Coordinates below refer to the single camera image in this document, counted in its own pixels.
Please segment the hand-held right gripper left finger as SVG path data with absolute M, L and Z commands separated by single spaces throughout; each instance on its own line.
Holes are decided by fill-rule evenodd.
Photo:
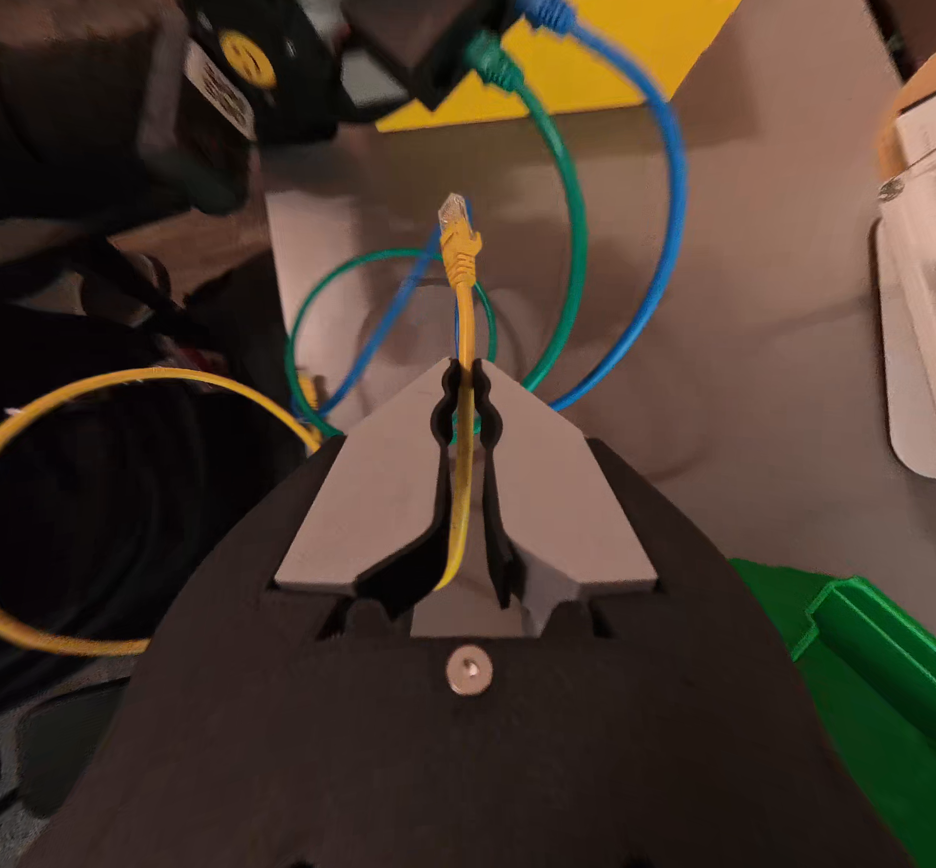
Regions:
M 449 443 L 460 387 L 443 359 L 322 453 L 331 464 L 273 581 L 411 612 L 448 560 Z

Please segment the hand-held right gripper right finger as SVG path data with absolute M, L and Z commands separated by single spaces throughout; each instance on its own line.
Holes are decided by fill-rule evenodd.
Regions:
M 500 371 L 474 364 L 487 568 L 499 604 L 543 634 L 556 608 L 651 591 L 645 549 L 584 434 Z

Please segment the black network switch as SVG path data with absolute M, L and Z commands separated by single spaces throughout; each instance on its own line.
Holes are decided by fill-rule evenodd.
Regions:
M 343 18 L 365 51 L 405 90 L 435 111 L 462 82 L 476 32 L 503 35 L 519 19 L 517 0 L 341 0 Z

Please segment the green plastic bin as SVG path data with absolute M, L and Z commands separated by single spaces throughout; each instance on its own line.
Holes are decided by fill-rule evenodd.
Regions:
M 935 865 L 935 638 L 869 580 L 731 560 L 780 633 L 850 776 Z

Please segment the yellow plastic bin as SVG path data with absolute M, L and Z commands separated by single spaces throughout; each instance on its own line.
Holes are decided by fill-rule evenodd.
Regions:
M 671 99 L 742 0 L 568 0 L 579 21 L 627 52 Z M 516 23 L 503 40 L 553 114 L 625 108 L 643 97 L 570 38 Z

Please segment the white stand base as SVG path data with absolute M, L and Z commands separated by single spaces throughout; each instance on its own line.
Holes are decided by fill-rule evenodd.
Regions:
M 907 470 L 934 481 L 934 404 L 883 219 L 872 226 L 870 244 L 879 302 L 887 437 L 896 459 Z

